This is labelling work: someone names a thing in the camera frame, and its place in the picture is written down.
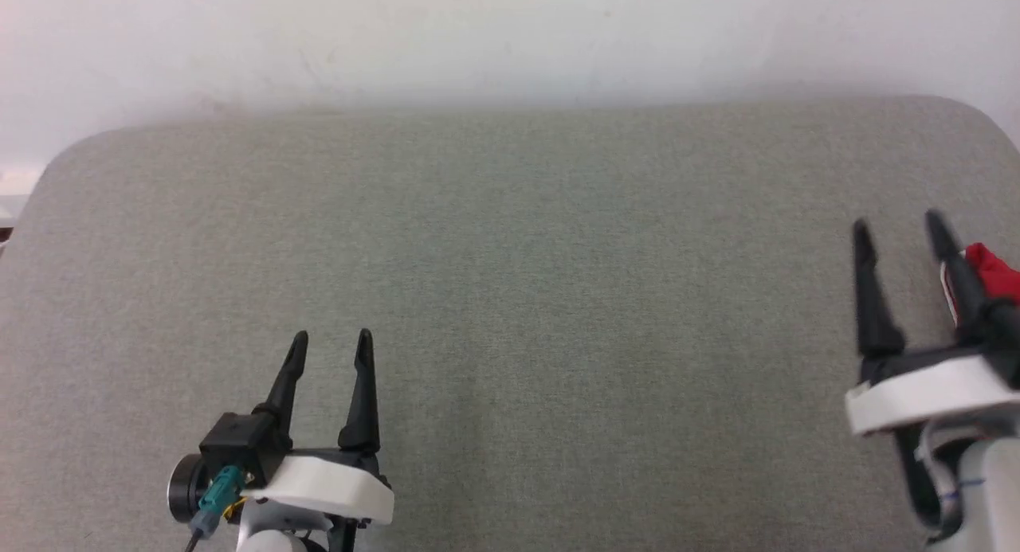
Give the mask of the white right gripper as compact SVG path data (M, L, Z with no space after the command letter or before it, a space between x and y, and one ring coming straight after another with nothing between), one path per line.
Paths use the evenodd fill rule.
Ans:
M907 351L877 275L877 250L864 219L853 223L853 291L859 382L845 393L855 436L896 431L932 419L1020 408L1020 307L991 297L966 261L954 229L938 209L925 212L955 320L955 341Z

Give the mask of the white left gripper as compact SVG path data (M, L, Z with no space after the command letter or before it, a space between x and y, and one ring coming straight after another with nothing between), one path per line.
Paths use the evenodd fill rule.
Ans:
M269 395L253 409L254 415L269 415L271 429L287 442L292 442L296 384L304 374L308 341L307 331L295 334ZM378 388L373 335L368 328L359 333L354 367L355 384L347 420L338 435L339 449L377 452ZM242 529L328 529L329 517L385 526L394 516L394 492L378 476L319 456L287 456L265 487L241 494L245 497Z

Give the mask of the red and white jersey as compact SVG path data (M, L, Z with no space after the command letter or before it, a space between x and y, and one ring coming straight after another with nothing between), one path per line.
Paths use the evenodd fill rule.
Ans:
M985 244L969 244L964 250L959 251L959 255L964 257L965 261L976 270L988 295L992 298L1006 299L1006 301L1020 307L1020 270L1011 268L991 250L987 249ZM940 283L944 287L944 298L946 298L954 328L960 328L963 325L963 321L959 318L959 308L953 294L953 284L948 277L946 263L940 265Z

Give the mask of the grey fabric sofa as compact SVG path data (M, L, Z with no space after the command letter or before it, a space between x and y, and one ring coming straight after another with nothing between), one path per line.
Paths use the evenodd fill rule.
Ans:
M858 440L851 228L911 346L923 214L1020 265L1020 150L935 97L285 114L106 131L0 256L0 552L182 552L167 481L308 331L335 446L375 337L378 552L903 552Z

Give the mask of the white box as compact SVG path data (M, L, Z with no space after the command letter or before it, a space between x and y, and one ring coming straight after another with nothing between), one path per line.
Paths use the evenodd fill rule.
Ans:
M0 170L0 229L14 228L41 170Z

